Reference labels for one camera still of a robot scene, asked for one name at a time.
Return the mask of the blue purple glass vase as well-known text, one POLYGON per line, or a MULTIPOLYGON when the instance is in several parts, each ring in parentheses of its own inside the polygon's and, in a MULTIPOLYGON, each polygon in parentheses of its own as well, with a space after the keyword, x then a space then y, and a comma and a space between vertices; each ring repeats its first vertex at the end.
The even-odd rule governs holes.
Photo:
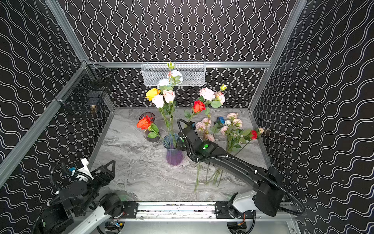
POLYGON ((180 165, 183 161, 183 151, 178 150, 177 143, 178 143, 179 136, 177 134, 174 135, 167 135, 164 137, 163 145, 166 148, 166 160, 167 163, 172 166, 180 165))

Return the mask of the dark pink glass vase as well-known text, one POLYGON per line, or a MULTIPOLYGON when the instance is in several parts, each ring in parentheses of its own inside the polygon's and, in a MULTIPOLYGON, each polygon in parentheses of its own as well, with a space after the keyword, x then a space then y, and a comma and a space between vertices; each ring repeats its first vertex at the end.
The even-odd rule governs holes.
MULTIPOLYGON (((151 113, 151 112, 145 112, 145 113, 143 113, 143 114, 139 117, 139 121, 141 121, 141 120, 144 119, 145 117, 149 117, 151 123, 153 123, 153 122, 155 121, 155 119, 156 119, 154 113, 151 113)), ((146 139, 148 142, 152 142, 152 143, 158 142, 158 141, 160 140, 160 137, 159 137, 159 136, 156 136, 155 138, 149 138, 149 137, 148 137, 148 134, 151 133, 151 132, 152 132, 152 130, 150 130, 150 129, 146 129, 146 130, 145 130, 145 139, 146 139)))

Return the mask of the large red rose stem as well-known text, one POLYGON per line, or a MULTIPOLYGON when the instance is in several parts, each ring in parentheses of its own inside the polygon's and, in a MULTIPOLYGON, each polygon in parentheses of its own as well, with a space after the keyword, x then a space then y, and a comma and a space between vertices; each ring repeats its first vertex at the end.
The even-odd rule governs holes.
POLYGON ((206 100, 197 100, 189 110, 184 111, 184 116, 187 122, 191 121, 196 115, 206 110, 206 100))

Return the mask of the orange red rose stem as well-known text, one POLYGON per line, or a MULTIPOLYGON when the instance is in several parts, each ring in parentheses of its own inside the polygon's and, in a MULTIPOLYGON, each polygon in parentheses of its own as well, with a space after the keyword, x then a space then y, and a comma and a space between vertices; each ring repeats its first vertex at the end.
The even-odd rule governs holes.
POLYGON ((159 136, 162 141, 164 140, 164 138, 160 135, 160 130, 158 126, 154 122, 151 123, 149 117, 145 117, 141 121, 138 121, 136 126, 137 128, 140 128, 143 131, 145 131, 146 129, 152 130, 152 132, 148 134, 149 138, 155 138, 156 136, 159 136))

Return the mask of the pink rosebud stem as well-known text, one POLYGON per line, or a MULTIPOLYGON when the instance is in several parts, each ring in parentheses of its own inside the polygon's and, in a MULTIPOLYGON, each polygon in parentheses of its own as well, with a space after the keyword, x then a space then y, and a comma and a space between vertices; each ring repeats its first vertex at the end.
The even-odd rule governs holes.
POLYGON ((165 109, 165 120, 166 120, 166 126, 168 129, 168 133, 171 135, 171 140, 173 145, 176 145, 176 140, 174 138, 174 111, 175 111, 175 103, 174 99, 176 97, 175 92, 173 90, 164 90, 163 91, 163 97, 164 97, 164 109, 165 109))

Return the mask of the pink peony spray stem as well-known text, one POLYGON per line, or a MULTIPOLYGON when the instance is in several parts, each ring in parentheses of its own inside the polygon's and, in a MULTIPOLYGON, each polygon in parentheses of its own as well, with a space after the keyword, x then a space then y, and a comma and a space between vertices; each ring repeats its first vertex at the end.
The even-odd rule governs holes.
POLYGON ((205 101, 206 100, 206 110, 203 113, 206 117, 210 118, 212 122, 211 116, 211 108, 219 108, 222 107, 226 102, 225 91, 227 90, 228 85, 222 84, 220 86, 219 91, 213 91, 210 88, 204 87, 199 90, 199 98, 197 100, 205 101))

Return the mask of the cream white rose stem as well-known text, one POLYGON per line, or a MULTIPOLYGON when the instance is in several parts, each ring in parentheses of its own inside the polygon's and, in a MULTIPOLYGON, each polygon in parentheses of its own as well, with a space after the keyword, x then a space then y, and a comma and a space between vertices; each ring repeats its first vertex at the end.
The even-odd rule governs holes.
POLYGON ((174 127, 173 127, 173 111, 174 111, 174 104, 173 102, 167 103, 164 99, 164 96, 161 94, 157 94, 153 100, 153 105, 159 110, 162 119, 166 125, 167 129, 167 136, 164 138, 166 146, 168 148, 174 148, 176 146, 176 140, 174 139, 174 127))

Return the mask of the yellow rose stem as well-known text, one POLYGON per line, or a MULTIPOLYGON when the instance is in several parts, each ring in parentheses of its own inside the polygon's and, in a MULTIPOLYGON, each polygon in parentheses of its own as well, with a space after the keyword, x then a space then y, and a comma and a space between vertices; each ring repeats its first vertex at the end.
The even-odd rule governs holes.
POLYGON ((153 89, 149 90, 149 91, 146 93, 146 99, 148 99, 148 100, 152 103, 153 98, 154 98, 157 94, 161 94, 161 95, 163 95, 163 91, 164 91, 164 90, 160 90, 160 89, 157 89, 157 88, 153 88, 153 89))

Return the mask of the white flower stem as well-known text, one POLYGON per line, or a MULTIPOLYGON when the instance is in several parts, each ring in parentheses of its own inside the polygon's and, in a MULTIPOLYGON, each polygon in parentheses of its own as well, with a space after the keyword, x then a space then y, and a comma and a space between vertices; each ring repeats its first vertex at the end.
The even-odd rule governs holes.
POLYGON ((183 82, 183 75, 181 74, 181 72, 175 69, 175 63, 168 62, 167 67, 168 67, 167 77, 159 81, 157 85, 157 89, 166 90, 167 87, 170 87, 175 92, 174 90, 175 86, 180 85, 183 82))

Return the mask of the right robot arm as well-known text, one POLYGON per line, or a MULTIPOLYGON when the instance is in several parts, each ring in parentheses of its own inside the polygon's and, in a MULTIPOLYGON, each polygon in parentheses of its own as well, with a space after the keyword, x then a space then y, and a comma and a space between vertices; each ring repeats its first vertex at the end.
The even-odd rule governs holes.
POLYGON ((177 149, 187 152, 188 158, 195 163, 206 163, 230 173, 250 190, 235 193, 216 215, 230 218, 242 218, 245 213, 259 210, 267 216, 275 217, 284 192, 276 186, 277 172, 264 169, 241 160, 210 140, 201 140, 197 134, 196 124, 183 119, 177 120, 179 138, 177 149))

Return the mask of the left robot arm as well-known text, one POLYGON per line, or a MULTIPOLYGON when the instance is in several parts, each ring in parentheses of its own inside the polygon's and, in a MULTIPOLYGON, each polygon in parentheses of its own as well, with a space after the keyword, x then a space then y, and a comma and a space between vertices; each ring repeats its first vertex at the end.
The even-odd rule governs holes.
POLYGON ((102 208, 104 215, 118 217, 123 214, 123 203, 115 193, 104 195, 98 205, 94 200, 99 190, 108 185, 116 176, 116 161, 96 168, 93 176, 88 173, 70 170, 63 162, 56 163, 49 174, 52 186, 58 194, 41 211, 32 227, 32 234, 61 234, 73 224, 73 215, 84 216, 88 209, 102 208), (70 177, 82 176, 87 180, 73 181, 66 188, 61 188, 54 180, 55 170, 60 168, 70 177))

